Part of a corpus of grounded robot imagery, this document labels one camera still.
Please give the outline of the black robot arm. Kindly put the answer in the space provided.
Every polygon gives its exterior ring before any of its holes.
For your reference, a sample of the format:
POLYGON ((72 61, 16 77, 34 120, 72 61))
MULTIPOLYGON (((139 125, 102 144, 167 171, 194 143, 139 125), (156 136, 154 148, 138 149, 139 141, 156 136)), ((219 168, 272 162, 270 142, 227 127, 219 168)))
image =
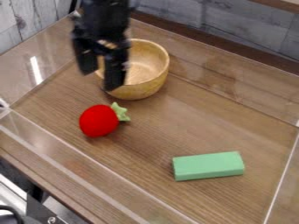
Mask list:
POLYGON ((71 42, 79 70, 84 75, 99 70, 99 56, 104 57, 104 89, 114 91, 126 83, 131 41, 128 0, 82 0, 83 13, 71 20, 71 42))

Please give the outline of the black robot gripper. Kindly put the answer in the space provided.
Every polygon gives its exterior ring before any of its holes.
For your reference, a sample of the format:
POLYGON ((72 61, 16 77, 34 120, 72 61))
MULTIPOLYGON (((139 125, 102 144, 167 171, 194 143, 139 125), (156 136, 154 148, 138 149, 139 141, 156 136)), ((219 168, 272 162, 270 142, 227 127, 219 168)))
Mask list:
POLYGON ((78 11, 71 17, 71 42, 79 70, 84 75, 99 69, 98 55, 104 57, 104 89, 122 87, 127 77, 130 40, 128 11, 78 11))

